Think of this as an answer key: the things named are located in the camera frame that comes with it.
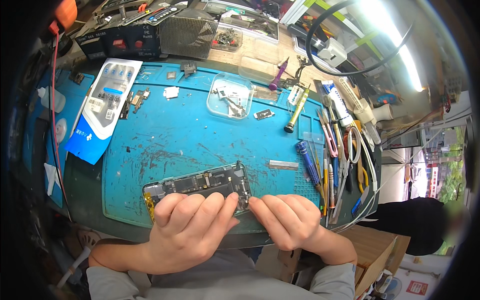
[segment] phone logic board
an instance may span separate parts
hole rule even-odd
[[[200,173],[167,178],[143,187],[145,204],[152,222],[154,221],[155,205],[166,195],[175,192],[186,195],[201,194],[205,198],[214,192],[219,192],[224,197],[232,192],[237,192],[239,200],[234,216],[247,210],[248,198],[251,196],[247,169],[240,161]]]

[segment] black shirt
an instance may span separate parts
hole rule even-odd
[[[403,202],[379,204],[377,211],[359,222],[365,227],[410,237],[407,254],[427,255],[436,252],[443,244],[448,216],[443,203],[434,198],[415,198]]]

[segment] hand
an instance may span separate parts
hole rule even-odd
[[[303,248],[314,252],[323,230],[320,210],[310,200],[298,195],[265,195],[248,201],[250,210],[280,250]]]
[[[222,238],[237,225],[238,194],[169,194],[155,206],[155,223],[144,248],[151,274],[187,270],[208,260]]]

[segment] purple screwdriver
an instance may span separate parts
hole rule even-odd
[[[275,79],[272,81],[271,84],[268,85],[268,88],[271,91],[276,91],[276,89],[278,89],[277,84],[280,81],[280,77],[282,76],[283,72],[287,68],[289,58],[290,58],[290,56],[287,58],[287,60],[284,63],[282,63],[282,65],[280,66],[280,70],[278,70],[278,74],[275,76]]]

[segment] red button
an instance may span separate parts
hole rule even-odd
[[[118,49],[126,49],[127,45],[123,39],[116,39],[113,41],[113,46],[117,47]]]

